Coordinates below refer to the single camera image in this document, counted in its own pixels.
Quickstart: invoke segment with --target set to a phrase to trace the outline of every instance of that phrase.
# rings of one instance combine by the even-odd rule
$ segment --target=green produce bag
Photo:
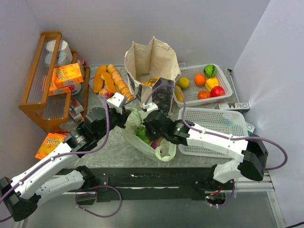
[[[150,145],[145,143],[139,137],[136,136],[135,130],[142,124],[142,120],[147,116],[147,113],[138,111],[135,108],[127,108],[132,113],[129,115],[127,122],[125,123],[125,129],[121,129],[121,135],[136,149],[144,153],[148,158],[154,161],[168,162],[174,158],[176,153],[176,145],[163,139],[161,145],[156,149],[153,149]]]

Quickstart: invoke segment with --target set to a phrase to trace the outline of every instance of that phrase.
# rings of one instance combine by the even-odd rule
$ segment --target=white wall
[[[46,134],[18,109],[41,29],[24,0],[0,7],[0,178],[13,177],[37,162]],[[0,205],[0,219],[8,216]],[[11,227],[12,219],[0,227]]]
[[[123,65],[132,41],[167,42],[187,65],[233,69],[269,0],[26,0],[90,65]]]
[[[241,101],[250,102],[246,120],[289,155],[271,172],[286,225],[304,220],[303,9],[302,0],[271,0],[233,70]],[[267,167],[280,164],[282,153],[267,148]]]

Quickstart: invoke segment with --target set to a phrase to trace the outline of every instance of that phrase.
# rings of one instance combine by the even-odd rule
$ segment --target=white plastic basket
[[[219,68],[218,65],[213,64],[216,66],[216,68],[218,70],[217,75],[215,77],[218,79],[219,86],[223,87],[223,89],[225,90],[225,95],[201,99],[201,100],[198,99],[198,93],[202,90],[208,91],[208,89],[205,86],[195,85],[194,77],[197,74],[203,74],[204,68],[206,65],[207,64],[180,68],[181,77],[186,77],[190,81],[189,87],[187,89],[182,90],[184,93],[184,97],[185,97],[186,107],[192,107],[192,106],[196,106],[196,105],[200,105],[200,104],[203,105],[203,104],[218,102],[218,101],[220,101],[226,97],[230,97],[232,95],[232,89],[231,89],[230,84],[229,84],[228,80],[226,79],[223,71]],[[177,106],[179,108],[183,107],[183,102],[179,102],[176,99],[175,94],[174,94],[174,100],[177,103]]]
[[[179,110],[179,119],[181,119],[182,109]],[[234,136],[248,136],[247,127],[243,115],[237,111],[227,111],[207,108],[186,108],[185,118],[188,121],[199,124],[207,129],[218,131]],[[222,153],[205,149],[198,146],[179,145],[179,150],[183,154],[230,158]]]

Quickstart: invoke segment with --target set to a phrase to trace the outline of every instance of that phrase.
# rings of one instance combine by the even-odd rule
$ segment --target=red apple
[[[223,96],[225,95],[225,90],[220,86],[216,86],[211,89],[210,95],[211,97]]]

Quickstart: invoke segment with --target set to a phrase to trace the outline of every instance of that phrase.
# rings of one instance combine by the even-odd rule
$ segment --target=marble countertop
[[[93,77],[99,68],[98,66],[91,66],[90,77]],[[126,70],[123,66],[117,67],[121,74],[126,77]],[[238,97],[236,95],[231,74],[227,69],[222,69],[230,86],[233,90],[233,95],[231,97],[222,100],[222,103],[236,103],[238,102]],[[140,108],[137,99],[127,103],[126,107]],[[89,88],[88,92],[88,111],[94,107],[102,107],[102,104],[97,99],[93,90]],[[217,103],[199,105],[196,107],[201,108],[215,108],[218,109]],[[178,111],[176,103],[172,103],[172,120],[176,120],[178,117]],[[153,161],[148,159],[142,152],[137,150],[135,147],[130,145],[121,135],[118,127],[115,127],[109,135],[108,142],[105,147],[101,150],[83,156],[78,161],[69,165],[69,167],[77,167],[80,165],[85,165],[87,167],[211,167],[214,164],[223,164],[229,161],[226,158],[212,158],[212,157],[201,157],[201,156],[191,156],[182,154],[178,147],[174,159],[169,162]]]

